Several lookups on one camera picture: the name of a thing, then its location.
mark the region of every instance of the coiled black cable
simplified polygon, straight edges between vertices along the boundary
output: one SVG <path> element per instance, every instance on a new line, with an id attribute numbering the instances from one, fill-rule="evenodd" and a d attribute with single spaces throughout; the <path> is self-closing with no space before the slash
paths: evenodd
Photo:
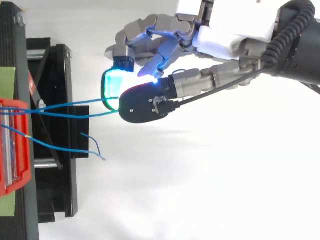
<path id="1" fill-rule="evenodd" d="M 301 35 L 316 13 L 316 8 L 310 0 L 292 0 L 282 8 L 299 11 L 299 14 L 267 46 L 262 56 L 264 68 L 272 69 L 278 66 L 283 50 Z"/>

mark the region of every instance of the black connector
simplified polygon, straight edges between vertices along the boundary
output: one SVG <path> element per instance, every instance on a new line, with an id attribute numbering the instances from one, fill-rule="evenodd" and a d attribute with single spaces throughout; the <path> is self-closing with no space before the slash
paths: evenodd
<path id="1" fill-rule="evenodd" d="M 133 73 L 135 69 L 135 60 L 129 56 L 115 56 L 113 58 L 113 69 Z"/>
<path id="2" fill-rule="evenodd" d="M 178 101 L 162 101 L 156 105 L 157 112 L 160 115 L 166 115 L 174 112 L 176 109 L 180 108 L 180 102 Z"/>

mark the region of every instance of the green tape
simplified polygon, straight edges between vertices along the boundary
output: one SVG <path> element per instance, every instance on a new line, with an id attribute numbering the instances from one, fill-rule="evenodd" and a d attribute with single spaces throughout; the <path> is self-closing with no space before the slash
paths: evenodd
<path id="1" fill-rule="evenodd" d="M 14 99 L 15 79 L 15 67 L 0 67 L 0 99 Z M 15 209 L 15 192 L 0 197 L 0 217 L 14 217 Z"/>
<path id="2" fill-rule="evenodd" d="M 0 99 L 14 99 L 15 67 L 0 67 Z"/>
<path id="3" fill-rule="evenodd" d="M 0 197 L 0 217 L 14 217 L 16 210 L 16 192 Z"/>

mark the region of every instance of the white background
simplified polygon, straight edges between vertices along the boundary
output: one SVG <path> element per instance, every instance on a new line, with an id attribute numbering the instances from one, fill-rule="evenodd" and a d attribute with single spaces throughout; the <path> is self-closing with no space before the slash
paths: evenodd
<path id="1" fill-rule="evenodd" d="M 52 37 L 72 49 L 74 101 L 100 97 L 101 76 L 113 64 L 104 52 L 118 31 L 149 14 L 173 15 L 177 5 L 14 2 L 27 11 L 27 37 Z M 212 64 L 188 57 L 167 73 Z M 90 135 L 108 161 L 77 160 L 79 212 L 41 224 L 40 239 L 319 240 L 319 109 L 320 96 L 302 84 L 262 76 L 161 121 L 91 119 Z M 96 103 L 90 111 L 105 108 Z"/>

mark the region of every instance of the black cable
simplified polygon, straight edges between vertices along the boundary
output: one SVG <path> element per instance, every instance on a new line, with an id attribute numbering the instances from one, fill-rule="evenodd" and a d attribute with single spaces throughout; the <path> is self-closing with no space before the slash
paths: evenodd
<path id="1" fill-rule="evenodd" d="M 320 95 L 320 87 L 318 87 L 317 85 L 311 85 L 311 84 L 307 84 L 307 83 L 303 83 L 303 85 L 305 85 L 307 88 L 311 89 L 312 91 L 314 91 L 315 93 Z"/>
<path id="2" fill-rule="evenodd" d="M 208 91 L 208 92 L 203 93 L 203 94 L 201 94 L 201 95 L 198 95 L 198 96 L 189 98 L 189 99 L 187 99 L 187 100 L 183 100 L 183 101 L 180 102 L 179 105 L 180 105 L 180 106 L 183 106 L 183 105 L 186 105 L 186 104 L 195 102 L 195 101 L 197 101 L 197 100 L 204 99 L 204 98 L 209 97 L 209 96 L 211 96 L 211 95 L 213 95 L 213 94 L 217 94 L 217 93 L 219 93 L 219 92 L 221 92 L 221 91 L 223 91 L 223 90 L 227 90 L 227 89 L 229 89 L 229 88 L 232 88 L 233 86 L 238 85 L 238 84 L 244 82 L 244 81 L 247 80 L 247 79 L 253 78 L 253 77 L 255 77 L 255 76 L 257 76 L 257 75 L 260 75 L 260 74 L 263 74 L 263 73 L 265 73 L 265 72 L 267 72 L 267 71 L 268 71 L 268 69 L 263 68 L 263 69 L 260 69 L 260 70 L 258 70 L 258 71 L 249 73 L 249 74 L 247 74 L 247 75 L 245 75 L 245 76 L 243 76 L 243 77 L 240 77 L 239 79 L 237 79 L 237 80 L 235 80 L 235 81 L 233 81 L 233 82 L 230 82 L 230 83 L 228 83 L 228 84 L 226 84 L 226 85 L 224 85 L 224 86 L 222 86 L 222 87 L 219 87 L 219 88 L 216 88 L 216 89 L 214 89 L 214 90 L 212 90 L 212 91 Z"/>
<path id="3" fill-rule="evenodd" d="M 299 11 L 299 13 L 267 46 L 262 56 L 262 62 L 269 69 L 278 66 L 281 53 L 302 34 L 314 19 L 316 13 L 316 8 L 310 0 L 292 0 L 285 4 L 283 8 Z"/>

